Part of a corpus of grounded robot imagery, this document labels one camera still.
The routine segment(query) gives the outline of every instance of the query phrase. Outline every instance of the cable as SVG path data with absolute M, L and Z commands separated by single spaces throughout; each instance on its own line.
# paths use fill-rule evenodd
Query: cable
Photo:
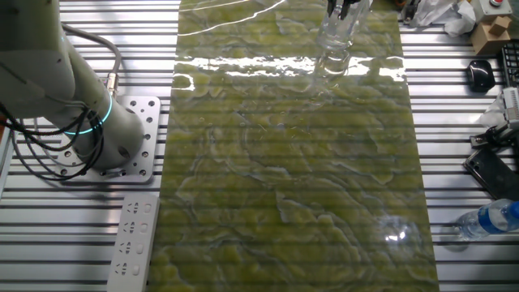
M 95 128 L 95 131 L 92 132 L 92 135 L 93 135 L 93 143 L 94 143 L 94 147 L 97 148 L 97 153 L 92 153 L 92 155 L 88 158 L 88 160 L 85 162 L 85 165 L 84 167 L 79 170 L 78 172 L 76 172 L 75 174 L 72 174 L 72 175 L 63 175 L 63 174 L 57 174 L 56 172 L 52 171 L 38 156 L 37 154 L 34 152 L 34 149 L 32 148 L 32 145 L 31 143 L 29 143 L 29 141 L 27 141 L 27 137 L 26 137 L 26 141 L 28 142 L 28 147 L 29 147 L 29 150 L 31 151 L 31 154 L 36 158 L 36 160 L 40 163 L 41 166 L 43 166 L 50 174 L 53 174 L 56 178 L 49 178 L 49 177 L 46 177 L 42 174 L 38 174 L 37 172 L 35 172 L 28 164 L 27 162 L 25 161 L 25 159 L 22 157 L 21 153 L 20 153 L 20 150 L 18 148 L 18 144 L 16 143 L 16 139 L 15 139 L 15 135 L 13 134 L 13 132 L 10 133 L 11 135 L 11 141 L 13 143 L 13 147 L 14 147 L 14 150 L 15 150 L 15 153 L 16 153 L 16 156 L 19 158 L 20 162 L 22 163 L 22 165 L 25 166 L 25 168 L 27 168 L 27 170 L 29 171 L 29 173 L 31 173 L 32 175 L 38 177 L 38 178 L 41 178 L 41 179 L 44 179 L 44 180 L 47 180 L 47 181 L 65 181 L 65 180 L 68 180 L 68 179 L 71 179 L 71 178 L 75 178 L 77 176 L 80 176 L 80 175 L 84 175 L 86 174 L 86 172 L 92 168 L 93 165 L 96 164 L 96 162 L 99 160 L 99 157 L 101 156 L 102 154 L 102 151 L 103 151 L 103 147 L 104 147 L 104 137 L 103 137 L 103 127 L 101 125 L 101 120 L 99 119 L 99 117 L 92 113 L 92 112 L 89 112 L 88 113 L 88 119 L 90 121 L 90 126 L 92 128 Z M 101 146 L 98 148 L 96 145 L 98 143 L 98 140 L 101 140 Z
M 9 113 L 9 111 L 6 109 L 6 107 L 1 102 L 0 102 L 0 113 L 5 115 L 6 118 L 9 120 L 9 122 L 11 122 L 11 124 L 10 124 L 10 123 L 4 122 L 4 121 L 0 121 L 0 125 L 3 125 L 4 127 L 8 127 L 13 131 L 19 131 L 19 132 L 22 132 L 22 133 L 28 134 L 28 135 L 39 135 L 39 136 L 52 136 L 52 135 L 63 134 L 64 132 L 69 131 L 71 128 L 78 125 L 80 122 L 82 122 L 84 120 L 84 117 L 82 117 L 80 115 L 71 124 L 69 124 L 68 126 L 62 128 L 62 129 L 59 129 L 57 131 L 39 132 L 39 131 L 30 131 L 30 130 L 27 130 L 24 127 L 22 127 L 19 124 L 19 122 L 16 121 L 15 117 L 13 117 L 11 113 Z
M 121 66 L 122 56 L 121 56 L 121 52 L 119 51 L 117 46 L 115 46 L 112 42 L 106 40 L 104 37 L 97 36 L 93 33 L 85 32 L 85 31 L 82 31 L 77 28 L 73 28 L 66 24 L 62 24 L 62 26 L 63 26 L 63 30 L 65 30 L 66 32 L 74 33 L 78 37 L 82 37 L 82 38 L 85 38 L 90 41 L 95 41 L 96 43 L 107 46 L 115 54 L 115 64 L 110 73 L 117 74 L 117 72 L 119 72 L 119 67 Z

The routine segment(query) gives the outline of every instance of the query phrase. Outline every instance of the metal rail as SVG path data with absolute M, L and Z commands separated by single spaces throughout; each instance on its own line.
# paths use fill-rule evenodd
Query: metal rail
M 120 95 L 161 99 L 152 185 L 156 192 L 161 184 L 179 3 L 62 0 L 63 22 L 101 34 L 120 48 L 124 57 Z M 114 56 L 98 44 L 69 37 L 105 77 Z M 519 234 L 491 236 L 461 252 L 448 249 L 442 234 L 442 226 L 462 213 L 490 203 L 461 163 L 471 152 L 469 135 L 483 130 L 474 122 L 502 89 L 498 63 L 490 60 L 498 85 L 487 94 L 473 94 L 463 69 L 480 57 L 474 56 L 467 38 L 450 38 L 442 28 L 401 27 L 401 39 L 440 288 L 518 291 Z M 26 148 L 22 151 L 29 155 Z M 510 151 L 501 156 L 513 163 Z M 0 290 L 104 291 L 122 198 L 142 190 L 53 187 L 31 176 L 14 157 L 0 200 Z

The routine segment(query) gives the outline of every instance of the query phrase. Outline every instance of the electrical socket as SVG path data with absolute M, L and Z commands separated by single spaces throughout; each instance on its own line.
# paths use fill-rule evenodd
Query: electrical socket
M 125 196 L 108 277 L 108 292 L 145 290 L 158 210 L 157 195 Z

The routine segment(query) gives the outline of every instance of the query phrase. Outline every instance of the clear plastic bottle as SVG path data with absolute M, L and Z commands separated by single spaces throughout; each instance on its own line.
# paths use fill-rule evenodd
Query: clear plastic bottle
M 474 241 L 489 234 L 519 229 L 519 202 L 501 199 L 469 212 L 457 220 L 461 239 Z

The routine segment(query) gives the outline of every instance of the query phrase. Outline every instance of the gray cable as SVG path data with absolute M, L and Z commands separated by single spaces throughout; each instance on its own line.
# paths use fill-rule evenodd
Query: gray cable
M 71 32 L 78 37 L 82 37 L 82 38 L 85 38 L 90 41 L 95 41 L 96 43 L 105 45 L 110 50 L 112 50 L 112 52 L 114 52 L 114 54 L 115 54 L 115 64 L 114 64 L 114 68 L 112 68 L 112 71 L 110 73 L 117 74 L 117 72 L 119 71 L 119 67 L 121 66 L 121 61 L 122 61 L 121 52 L 119 51 L 117 46 L 115 46 L 112 42 L 106 40 L 104 37 L 97 36 L 93 33 L 85 32 L 80 29 L 70 27 L 66 24 L 62 24 L 62 26 L 63 26 L 63 30 L 65 30 L 66 32 Z

